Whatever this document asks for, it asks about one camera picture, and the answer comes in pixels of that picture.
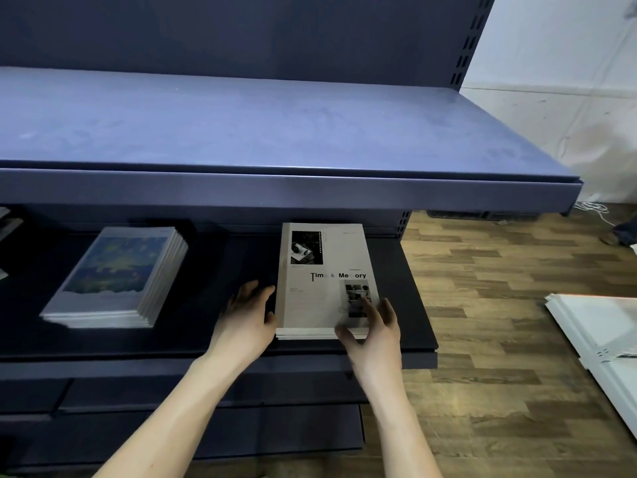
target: person's right hand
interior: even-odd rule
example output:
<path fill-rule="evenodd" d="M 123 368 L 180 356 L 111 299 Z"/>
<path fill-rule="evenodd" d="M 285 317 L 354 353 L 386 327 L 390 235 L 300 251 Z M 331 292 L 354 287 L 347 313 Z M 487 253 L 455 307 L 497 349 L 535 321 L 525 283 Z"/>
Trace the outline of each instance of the person's right hand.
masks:
<path fill-rule="evenodd" d="M 389 300 L 383 299 L 375 308 L 367 299 L 362 300 L 370 321 L 370 332 L 364 344 L 359 344 L 343 326 L 335 329 L 336 336 L 345 346 L 352 368 L 372 406 L 381 405 L 385 397 L 404 394 L 402 383 L 402 357 L 400 328 Z"/>

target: brown shoe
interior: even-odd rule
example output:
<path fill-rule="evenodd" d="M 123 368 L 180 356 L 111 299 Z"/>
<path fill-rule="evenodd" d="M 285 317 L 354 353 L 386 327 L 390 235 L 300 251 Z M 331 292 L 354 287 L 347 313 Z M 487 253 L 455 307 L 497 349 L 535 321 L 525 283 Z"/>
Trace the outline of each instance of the brown shoe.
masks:
<path fill-rule="evenodd" d="M 618 247 L 620 245 L 619 238 L 617 238 L 617 235 L 613 233 L 612 231 L 609 231 L 608 233 L 604 233 L 603 235 L 601 235 L 600 241 L 602 243 L 606 243 L 607 245 L 610 245 L 611 247 Z"/>

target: white wall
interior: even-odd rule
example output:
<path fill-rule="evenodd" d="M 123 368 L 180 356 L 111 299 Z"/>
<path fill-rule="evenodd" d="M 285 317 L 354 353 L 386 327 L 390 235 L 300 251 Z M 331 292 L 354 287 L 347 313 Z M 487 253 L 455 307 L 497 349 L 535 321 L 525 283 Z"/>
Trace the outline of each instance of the white wall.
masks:
<path fill-rule="evenodd" d="M 637 202 L 633 0 L 496 0 L 461 93 L 572 167 L 581 199 Z"/>

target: wooden floor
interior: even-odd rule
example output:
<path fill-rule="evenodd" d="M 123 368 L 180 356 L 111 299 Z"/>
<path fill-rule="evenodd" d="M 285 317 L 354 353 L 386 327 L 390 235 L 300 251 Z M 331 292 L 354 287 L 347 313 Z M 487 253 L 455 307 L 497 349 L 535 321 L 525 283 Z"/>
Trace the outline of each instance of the wooden floor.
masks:
<path fill-rule="evenodd" d="M 414 213 L 402 241 L 440 343 L 440 367 L 404 372 L 446 478 L 635 478 L 637 444 L 543 307 L 552 292 L 637 297 L 637 256 L 598 240 L 596 214 L 536 223 Z M 192 478 L 376 478 L 365 449 L 339 458 L 193 465 Z"/>

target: black shelf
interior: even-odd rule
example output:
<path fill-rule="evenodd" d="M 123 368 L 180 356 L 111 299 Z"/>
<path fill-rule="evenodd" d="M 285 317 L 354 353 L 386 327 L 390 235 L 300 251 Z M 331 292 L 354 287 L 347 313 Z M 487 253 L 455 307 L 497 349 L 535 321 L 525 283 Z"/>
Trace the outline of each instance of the black shelf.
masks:
<path fill-rule="evenodd" d="M 219 311 L 251 279 L 276 283 L 280 235 L 197 234 L 153 329 L 68 329 L 39 313 L 95 235 L 42 231 L 39 256 L 0 281 L 0 362 L 69 359 L 194 358 L 208 347 Z M 399 240 L 368 238 L 381 296 L 392 301 L 401 347 L 434 352 L 436 338 Z M 269 302 L 273 310 L 275 299 Z M 275 340 L 264 356 L 343 354 L 335 340 Z"/>

